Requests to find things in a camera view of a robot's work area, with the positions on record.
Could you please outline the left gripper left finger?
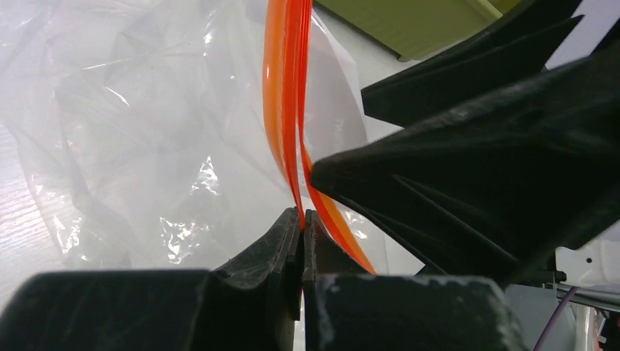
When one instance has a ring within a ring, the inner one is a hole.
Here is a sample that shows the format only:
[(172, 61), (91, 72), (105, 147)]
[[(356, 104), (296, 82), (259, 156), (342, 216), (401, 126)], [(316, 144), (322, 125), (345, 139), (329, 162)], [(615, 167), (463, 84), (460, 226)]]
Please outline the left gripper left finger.
[(26, 281), (1, 315), (3, 350), (291, 350), (301, 231), (284, 210), (209, 270), (64, 271)]

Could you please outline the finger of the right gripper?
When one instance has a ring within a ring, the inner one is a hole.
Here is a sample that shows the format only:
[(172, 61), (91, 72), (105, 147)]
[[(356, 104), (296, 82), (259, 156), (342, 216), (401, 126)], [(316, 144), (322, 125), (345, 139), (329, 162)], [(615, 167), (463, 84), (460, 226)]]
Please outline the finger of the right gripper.
[(581, 21), (581, 0), (520, 1), (459, 44), (362, 89), (367, 116), (407, 127), (543, 71)]
[(619, 220), (619, 27), (585, 58), (317, 161), (311, 184), (434, 272), (524, 280)]

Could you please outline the clear zip bag orange zipper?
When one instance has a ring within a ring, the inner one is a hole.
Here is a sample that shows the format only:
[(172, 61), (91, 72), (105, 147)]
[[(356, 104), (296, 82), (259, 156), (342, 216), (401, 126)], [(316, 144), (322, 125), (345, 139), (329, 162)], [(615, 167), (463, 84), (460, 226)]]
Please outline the clear zip bag orange zipper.
[(294, 204), (266, 1), (1, 3), (1, 280), (214, 268)]

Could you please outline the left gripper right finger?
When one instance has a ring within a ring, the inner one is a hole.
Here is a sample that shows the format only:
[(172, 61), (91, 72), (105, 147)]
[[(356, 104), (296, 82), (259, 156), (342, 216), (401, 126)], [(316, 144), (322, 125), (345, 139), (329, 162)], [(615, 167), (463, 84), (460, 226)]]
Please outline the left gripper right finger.
[(308, 350), (525, 350), (503, 291), (477, 276), (366, 273), (315, 211), (303, 231)]

